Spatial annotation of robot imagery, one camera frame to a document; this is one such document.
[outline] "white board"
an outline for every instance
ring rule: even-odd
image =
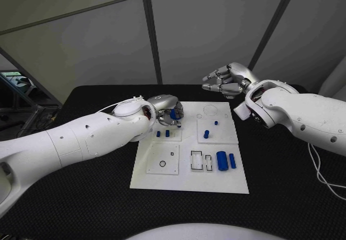
[[[239,146],[236,123],[228,102],[182,102],[185,117],[181,120],[182,128],[165,127],[155,123],[154,132],[139,142],[138,156],[132,175],[132,189],[156,189],[195,192],[249,194],[249,183],[246,178],[243,157]],[[205,134],[205,127],[210,128],[211,142],[200,143],[200,135]],[[171,137],[166,137],[166,130],[171,130]],[[230,135],[231,138],[220,139],[218,136]],[[178,147],[178,164],[162,167],[162,161],[172,161],[169,155],[154,158],[154,153],[171,153]],[[207,155],[211,155],[213,171],[192,170],[192,151],[203,151],[204,164]],[[227,152],[228,170],[220,171],[217,152]],[[231,168],[230,154],[234,154],[237,168]]]

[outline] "black table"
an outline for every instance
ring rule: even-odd
[[[159,94],[227,101],[200,85],[81,86],[55,126],[133,96]],[[230,102],[231,109],[241,101]],[[266,129],[253,119],[241,121],[234,113],[233,118],[250,194],[130,189],[139,146],[132,142],[44,177],[0,219],[0,232],[44,240],[125,239],[178,223],[220,223],[286,239],[346,239],[346,201],[318,181],[308,143],[282,125]],[[346,183],[346,158],[318,150],[328,180]]]

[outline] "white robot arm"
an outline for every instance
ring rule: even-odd
[[[148,101],[138,97],[115,105],[112,114],[99,111],[51,130],[0,142],[0,163],[9,170],[6,174],[0,167],[0,217],[45,175],[143,139],[156,120],[181,126],[184,106],[172,95]]]
[[[301,94],[285,82],[260,81],[236,62],[203,80],[214,77],[218,84],[204,84],[204,89],[223,92],[228,99],[246,93],[246,101],[234,109],[243,120],[254,117],[267,128],[283,124],[298,138],[346,156],[346,102],[318,94]]]

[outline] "robotic hand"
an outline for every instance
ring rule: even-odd
[[[110,114],[102,112],[116,106]],[[159,95],[148,101],[136,97],[106,107],[63,126],[0,142],[0,217],[32,184],[70,164],[94,159],[142,140],[156,119],[181,126],[184,106],[177,96]]]
[[[346,102],[318,94],[299,94],[285,82],[263,80],[240,63],[213,72],[204,81],[217,77],[217,84],[203,88],[223,92],[228,99],[246,93],[246,101],[234,109],[243,120],[254,117],[267,128],[283,124],[292,134],[346,156]]]

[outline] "white cable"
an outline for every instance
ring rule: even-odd
[[[314,157],[314,153],[312,153],[311,146],[312,146],[312,148],[314,148],[314,150],[315,150],[315,153],[316,153],[316,155],[318,155],[318,163],[319,163],[318,165],[316,165],[316,160],[315,160],[315,157]],[[321,181],[324,184],[327,184],[327,186],[329,187],[329,190],[332,191],[332,193],[334,193],[342,200],[346,200],[346,198],[342,197],[342,196],[335,192],[335,190],[332,189],[332,186],[334,186],[334,187],[338,187],[338,188],[344,188],[344,189],[346,189],[346,186],[344,186],[344,185],[337,185],[337,184],[329,183],[328,180],[327,180],[327,178],[324,177],[324,175],[322,175],[322,173],[321,173],[322,158],[321,158],[321,155],[319,155],[319,153],[318,153],[316,147],[315,147],[311,143],[308,143],[308,150],[309,150],[311,157],[312,157],[312,162],[314,162],[314,165],[315,165],[315,168],[316,168],[319,181]]]
[[[113,107],[113,106],[116,106],[116,105],[119,105],[119,104],[125,104],[126,102],[130,103],[132,101],[135,101],[135,100],[138,100],[138,99],[143,99],[143,96],[133,97],[132,99],[128,99],[128,100],[125,100],[125,101],[120,101],[120,102],[115,103],[113,105],[110,105],[110,106],[105,107],[102,110],[99,110],[96,113],[100,113],[100,112],[105,111],[107,108],[110,108],[110,107]]]

